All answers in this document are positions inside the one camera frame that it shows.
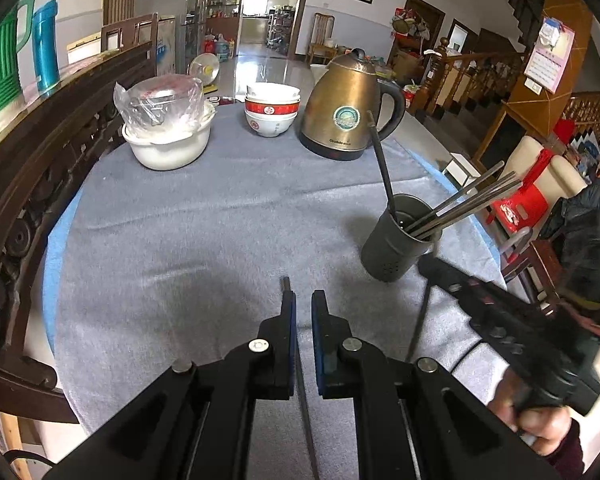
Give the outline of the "person right hand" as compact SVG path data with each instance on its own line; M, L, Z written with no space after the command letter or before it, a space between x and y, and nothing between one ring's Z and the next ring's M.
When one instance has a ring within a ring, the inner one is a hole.
M530 408L517 412L515 396L521 392L523 386L524 382L509 367L496 386L488 408L513 432L522 431L535 437L531 447L539 455L549 456L567 437L571 427L569 408Z

